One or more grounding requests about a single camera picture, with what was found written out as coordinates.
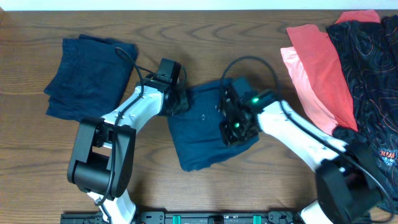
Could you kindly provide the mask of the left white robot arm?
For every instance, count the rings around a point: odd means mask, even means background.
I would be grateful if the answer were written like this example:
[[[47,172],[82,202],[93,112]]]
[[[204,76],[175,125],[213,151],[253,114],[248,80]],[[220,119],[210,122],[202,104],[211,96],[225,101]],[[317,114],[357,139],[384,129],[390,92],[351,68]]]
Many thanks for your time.
[[[187,109],[185,81],[145,78],[112,112],[80,121],[67,179],[94,200],[105,223],[137,223],[137,208],[127,191],[137,133],[156,115]]]

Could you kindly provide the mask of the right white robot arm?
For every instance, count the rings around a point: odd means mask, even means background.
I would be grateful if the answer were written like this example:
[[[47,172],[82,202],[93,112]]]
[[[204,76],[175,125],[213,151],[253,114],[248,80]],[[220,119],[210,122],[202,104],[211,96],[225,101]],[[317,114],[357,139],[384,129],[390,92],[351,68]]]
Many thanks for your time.
[[[381,203],[389,207],[388,220],[394,218],[389,186],[362,142],[348,144],[327,135],[269,90],[221,89],[218,109],[226,117],[220,129],[227,145],[262,131],[287,146],[315,174],[317,199],[296,214],[268,215],[268,223],[374,223],[369,211]]]

